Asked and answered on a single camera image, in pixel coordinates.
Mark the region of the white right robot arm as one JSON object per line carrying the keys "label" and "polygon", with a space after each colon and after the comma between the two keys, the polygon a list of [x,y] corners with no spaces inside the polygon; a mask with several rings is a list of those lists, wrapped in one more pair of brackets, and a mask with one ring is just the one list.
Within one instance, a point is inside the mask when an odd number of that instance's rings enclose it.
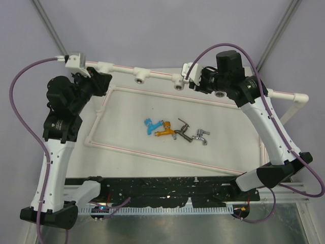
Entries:
{"label": "white right robot arm", "polygon": [[195,91],[210,94],[223,92],[233,100],[252,122],[268,153],[269,162],[232,180],[230,195],[242,200],[248,191],[258,187],[273,188],[299,172],[304,160],[309,164],[313,157],[301,152],[291,140],[273,110],[268,91],[259,84],[256,76],[246,76],[241,54],[223,51],[216,55],[217,67],[184,65],[182,76]]}

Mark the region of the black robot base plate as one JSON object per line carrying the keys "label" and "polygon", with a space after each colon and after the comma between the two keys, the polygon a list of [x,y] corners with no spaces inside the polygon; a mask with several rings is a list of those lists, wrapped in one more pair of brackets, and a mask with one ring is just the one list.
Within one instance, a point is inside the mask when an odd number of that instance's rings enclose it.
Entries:
{"label": "black robot base plate", "polygon": [[98,181],[100,194],[94,197],[97,203],[118,206],[126,199],[127,207],[184,207],[191,200],[195,208],[220,207],[226,202],[259,201],[256,188],[239,192],[232,185],[232,176],[193,177],[122,177],[108,178],[90,176]]}

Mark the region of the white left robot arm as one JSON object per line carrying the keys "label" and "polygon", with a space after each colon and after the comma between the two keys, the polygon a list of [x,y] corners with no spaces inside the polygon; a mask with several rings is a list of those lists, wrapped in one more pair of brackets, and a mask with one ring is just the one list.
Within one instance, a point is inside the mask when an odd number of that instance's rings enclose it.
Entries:
{"label": "white left robot arm", "polygon": [[36,194],[20,218],[38,225],[70,230],[80,208],[91,200],[104,202],[108,189],[102,177],[88,177],[72,194],[64,196],[68,163],[82,124],[80,113],[91,97],[107,94],[112,75],[88,67],[88,76],[72,75],[73,81],[57,76],[47,84],[50,112],[44,122],[43,138],[47,154],[43,159]]}

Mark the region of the white PVC pipe frame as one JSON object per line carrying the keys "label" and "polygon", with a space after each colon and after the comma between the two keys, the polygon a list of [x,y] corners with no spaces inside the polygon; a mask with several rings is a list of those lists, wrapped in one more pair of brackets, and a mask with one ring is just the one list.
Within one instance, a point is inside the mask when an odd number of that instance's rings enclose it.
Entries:
{"label": "white PVC pipe frame", "polygon": [[[176,128],[177,116],[206,126],[212,132],[207,145],[144,131],[141,121],[162,118]],[[266,147],[243,112],[228,98],[203,99],[111,84],[97,105],[95,121],[84,144],[135,157],[240,175],[264,165]]]}

